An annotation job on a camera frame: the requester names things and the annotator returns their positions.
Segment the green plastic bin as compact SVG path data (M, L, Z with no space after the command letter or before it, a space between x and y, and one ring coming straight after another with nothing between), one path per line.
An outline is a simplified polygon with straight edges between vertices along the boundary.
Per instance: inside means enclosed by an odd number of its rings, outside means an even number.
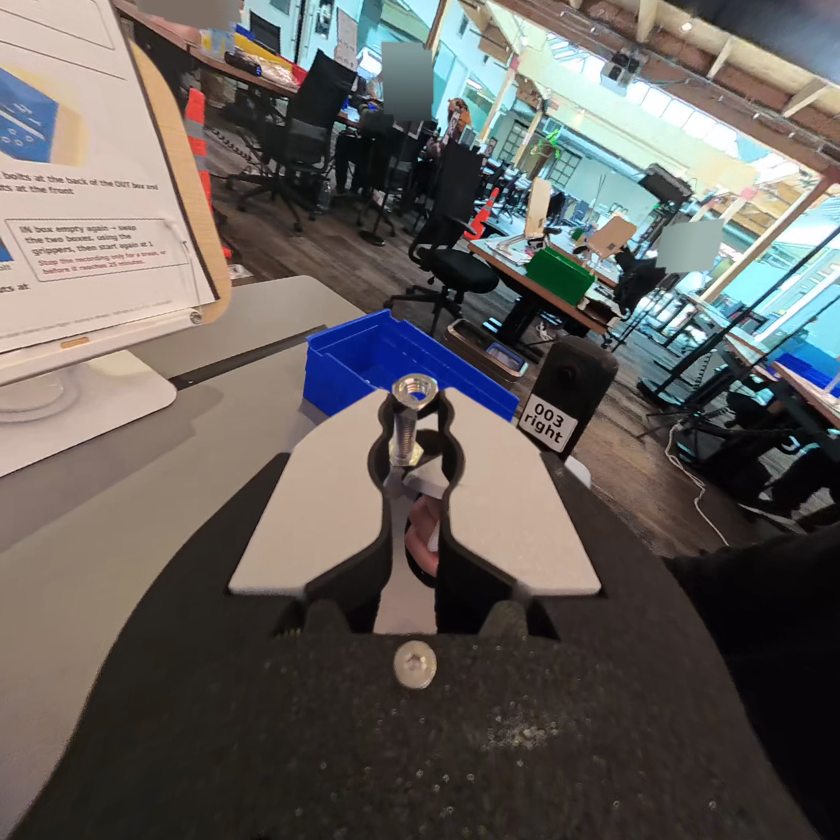
M553 247L536 251L526 275L571 306L578 307L595 284L595 276L564 252Z

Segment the black office chair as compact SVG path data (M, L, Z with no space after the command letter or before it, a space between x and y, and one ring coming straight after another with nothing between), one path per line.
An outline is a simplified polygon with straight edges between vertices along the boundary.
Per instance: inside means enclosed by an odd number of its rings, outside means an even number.
M235 182L252 185L238 195L239 212L246 212L249 201L257 196L280 197L290 210L294 229L301 232L298 209L308 211L311 221L323 210L329 191L333 126L354 79L352 69L318 51L280 122L265 122L257 131L260 173L226 179L228 190Z
M435 335L442 311L447 311L454 320L460 319L467 294L486 295L494 291L499 282L496 271L485 261L457 248L464 234L474 232L470 219L481 170L481 157L477 152L458 143L446 145L432 210L408 249L409 259L429 274L428 284L438 280L440 289L414 285L383 303L383 308L387 310L392 310L400 301L431 303L433 320L428 330L430 336Z

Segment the silver hex nut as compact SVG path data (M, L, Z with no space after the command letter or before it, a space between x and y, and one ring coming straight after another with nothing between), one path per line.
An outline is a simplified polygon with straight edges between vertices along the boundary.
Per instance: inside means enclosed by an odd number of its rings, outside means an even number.
M438 384L427 374L406 374L394 382L392 395L400 406L419 413L437 399Z

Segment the silver hex bolt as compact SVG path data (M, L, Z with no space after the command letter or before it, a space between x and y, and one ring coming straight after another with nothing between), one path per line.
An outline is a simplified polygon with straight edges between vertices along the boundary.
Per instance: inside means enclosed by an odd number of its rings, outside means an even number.
M396 468L418 466L424 450L417 442L417 420L427 402L426 396L420 395L419 392L393 394L392 399L395 405L393 434L389 444L391 465Z

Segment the orange traffic cone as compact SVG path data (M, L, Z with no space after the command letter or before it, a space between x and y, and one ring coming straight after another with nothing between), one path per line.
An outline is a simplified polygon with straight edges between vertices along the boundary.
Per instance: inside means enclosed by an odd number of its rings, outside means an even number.
M196 164L206 201L216 225L220 222L220 216L215 210L211 186L211 175L207 168L207 139L205 135L206 98L198 89L192 87L187 95L184 126L190 144L193 159Z
M468 229L463 233L463 238L473 241L492 235L499 235L497 227L490 222L491 211L498 194L499 188L494 187L484 205L470 221Z

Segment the black studio light panel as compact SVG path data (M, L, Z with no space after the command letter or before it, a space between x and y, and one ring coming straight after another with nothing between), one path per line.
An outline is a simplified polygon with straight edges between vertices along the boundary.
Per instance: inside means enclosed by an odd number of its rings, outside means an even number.
M689 183L672 175L659 164L651 164L645 170L638 185L660 203L682 205L693 196Z

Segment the person's right hand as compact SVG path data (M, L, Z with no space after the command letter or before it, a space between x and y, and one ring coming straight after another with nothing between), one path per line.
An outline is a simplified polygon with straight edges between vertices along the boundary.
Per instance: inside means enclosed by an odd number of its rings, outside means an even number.
M411 506L406 520L405 553L416 571L432 581L438 572L439 500L420 495Z

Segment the wooden-edged table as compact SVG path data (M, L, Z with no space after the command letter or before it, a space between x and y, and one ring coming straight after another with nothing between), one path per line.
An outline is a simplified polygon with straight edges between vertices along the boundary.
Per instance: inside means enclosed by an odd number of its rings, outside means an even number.
M519 295L520 301L517 306L520 309L527 303L530 308L535 308L536 314L553 312L559 315L561 320L578 322L601 336L622 322L623 315L612 294L596 282L592 275L588 277L593 282L583 292L582 298L577 302L567 301L551 288L530 278L525 266L511 262L499 248L493 248L493 241L493 238L470 241L468 250L501 274L501 281Z

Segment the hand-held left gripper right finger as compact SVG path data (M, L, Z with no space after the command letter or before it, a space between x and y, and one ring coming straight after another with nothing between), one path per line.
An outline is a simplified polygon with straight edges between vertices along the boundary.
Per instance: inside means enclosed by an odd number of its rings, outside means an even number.
M602 582L543 452L455 388L438 397L442 470L437 630L477 634L493 607L593 597Z

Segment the white board stand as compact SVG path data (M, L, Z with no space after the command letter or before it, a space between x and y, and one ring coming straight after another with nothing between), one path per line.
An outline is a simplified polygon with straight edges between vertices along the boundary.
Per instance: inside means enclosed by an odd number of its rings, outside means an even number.
M1 477L173 404L175 386L123 350L1 388Z

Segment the blue plastic bin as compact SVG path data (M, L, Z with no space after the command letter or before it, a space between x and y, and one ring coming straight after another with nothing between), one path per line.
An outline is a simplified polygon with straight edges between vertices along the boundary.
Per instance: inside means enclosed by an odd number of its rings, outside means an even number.
M456 388L506 421L519 406L514 393L388 310L314 333L307 342L303 397L329 417L416 373L432 377L440 389Z

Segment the ceiling projector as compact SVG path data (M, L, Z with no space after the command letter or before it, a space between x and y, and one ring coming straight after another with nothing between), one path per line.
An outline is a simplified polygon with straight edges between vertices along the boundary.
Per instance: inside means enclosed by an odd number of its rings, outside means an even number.
M634 52L618 51L605 62L601 70L602 84L621 94L629 88L646 59Z

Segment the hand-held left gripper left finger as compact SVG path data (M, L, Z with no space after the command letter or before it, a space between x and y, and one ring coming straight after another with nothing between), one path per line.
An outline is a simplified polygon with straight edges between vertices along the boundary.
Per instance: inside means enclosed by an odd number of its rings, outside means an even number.
M228 583L231 595L333 602L373 632L393 566L392 395L374 391L323 420L292 451Z

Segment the person's right forearm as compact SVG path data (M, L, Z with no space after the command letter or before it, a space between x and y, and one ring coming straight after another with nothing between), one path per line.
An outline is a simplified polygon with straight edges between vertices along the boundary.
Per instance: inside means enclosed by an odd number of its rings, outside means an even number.
M839 525L664 562L778 775L821 837L839 838Z

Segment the wooden-topped table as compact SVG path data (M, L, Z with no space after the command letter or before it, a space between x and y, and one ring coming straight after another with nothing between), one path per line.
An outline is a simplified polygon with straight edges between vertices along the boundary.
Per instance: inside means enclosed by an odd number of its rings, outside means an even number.
M271 55L241 35L235 37L234 54L224 57L210 49L209 36L195 27L142 13L132 3L117 3L115 8L123 19L132 22L135 32L144 28L185 53L199 67L263 88L271 96L292 98L308 76L307 70L280 56Z

